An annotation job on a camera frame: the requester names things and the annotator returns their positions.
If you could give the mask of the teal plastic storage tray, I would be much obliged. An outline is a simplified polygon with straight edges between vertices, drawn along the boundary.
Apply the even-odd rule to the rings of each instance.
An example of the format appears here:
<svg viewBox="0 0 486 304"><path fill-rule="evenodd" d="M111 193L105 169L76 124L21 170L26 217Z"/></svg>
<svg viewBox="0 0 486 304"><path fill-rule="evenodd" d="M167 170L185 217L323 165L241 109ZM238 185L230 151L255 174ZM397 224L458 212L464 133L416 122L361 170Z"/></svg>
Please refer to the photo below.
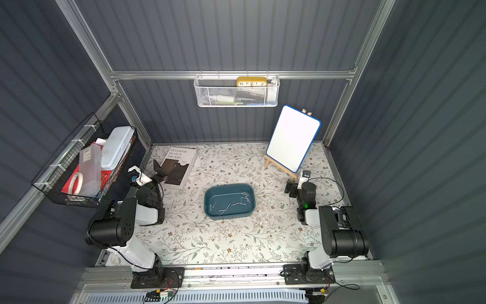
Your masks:
<svg viewBox="0 0 486 304"><path fill-rule="evenodd" d="M249 194L251 202L248 203L242 196ZM229 208L221 213L219 210ZM249 184L226 184L211 187L205 192L204 211L207 217L212 220L229 220L249 217L256 208L254 190Z"/></svg>

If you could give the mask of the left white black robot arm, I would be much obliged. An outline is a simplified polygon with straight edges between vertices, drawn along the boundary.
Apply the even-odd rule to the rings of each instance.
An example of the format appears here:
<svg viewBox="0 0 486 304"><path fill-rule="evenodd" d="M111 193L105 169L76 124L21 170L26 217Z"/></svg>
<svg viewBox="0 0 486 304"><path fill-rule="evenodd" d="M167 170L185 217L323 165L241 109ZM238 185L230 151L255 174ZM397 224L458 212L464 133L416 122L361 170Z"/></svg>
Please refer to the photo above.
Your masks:
<svg viewBox="0 0 486 304"><path fill-rule="evenodd" d="M131 265L133 272L145 272L156 267L158 257L134 235L136 225L163 224L165 208L159 183L166 172L153 161L154 175L149 177L133 166L128 170L130 189L122 201L102 206L89 221L86 242L117 254Z"/></svg>

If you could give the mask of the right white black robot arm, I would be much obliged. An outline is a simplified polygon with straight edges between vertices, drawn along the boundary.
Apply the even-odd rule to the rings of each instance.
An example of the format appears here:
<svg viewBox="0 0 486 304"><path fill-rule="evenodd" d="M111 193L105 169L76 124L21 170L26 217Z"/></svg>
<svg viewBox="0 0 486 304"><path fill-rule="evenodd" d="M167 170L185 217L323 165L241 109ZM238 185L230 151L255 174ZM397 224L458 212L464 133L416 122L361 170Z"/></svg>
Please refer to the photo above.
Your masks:
<svg viewBox="0 0 486 304"><path fill-rule="evenodd" d="M304 273L368 254L369 242L353 207L335 203L317 206L316 185L309 181L288 181L284 192L297 200L297 220L320 229L321 245L306 252L301 260Z"/></svg>

